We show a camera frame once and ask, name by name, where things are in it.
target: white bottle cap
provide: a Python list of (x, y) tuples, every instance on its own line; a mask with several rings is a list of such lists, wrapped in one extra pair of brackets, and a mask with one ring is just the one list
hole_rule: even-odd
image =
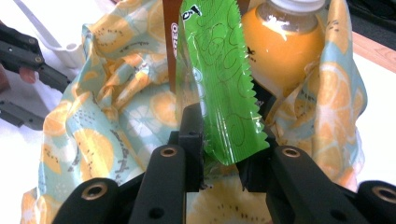
[(274, 4), (293, 12), (314, 12), (320, 10), (325, 0), (271, 0)]

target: orange liquid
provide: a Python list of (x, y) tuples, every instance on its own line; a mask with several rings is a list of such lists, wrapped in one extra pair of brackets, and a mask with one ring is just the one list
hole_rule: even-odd
[(319, 25), (303, 34), (281, 30), (256, 9), (242, 17), (252, 75), (277, 99), (284, 98), (304, 80), (309, 65), (318, 63), (324, 34)]

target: green wrapper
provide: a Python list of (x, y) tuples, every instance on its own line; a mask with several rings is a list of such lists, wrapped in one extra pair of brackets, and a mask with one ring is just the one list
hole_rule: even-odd
[(200, 103), (205, 152), (225, 165), (266, 149), (234, 0), (185, 0), (177, 43), (178, 114)]

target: brown box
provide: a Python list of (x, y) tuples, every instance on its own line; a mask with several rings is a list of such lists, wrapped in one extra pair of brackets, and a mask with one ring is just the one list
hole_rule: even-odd
[[(177, 51), (177, 28), (179, 10), (183, 0), (163, 0), (163, 20), (165, 26), (166, 53), (168, 60), (169, 84), (172, 92), (175, 92), (176, 79), (176, 51)], [(237, 0), (241, 15), (248, 10), (250, 0)]]

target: plastic bottle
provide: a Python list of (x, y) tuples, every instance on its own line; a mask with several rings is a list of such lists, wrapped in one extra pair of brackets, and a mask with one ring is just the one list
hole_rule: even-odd
[(325, 0), (264, 0), (242, 17), (254, 90), (265, 119), (318, 64)]

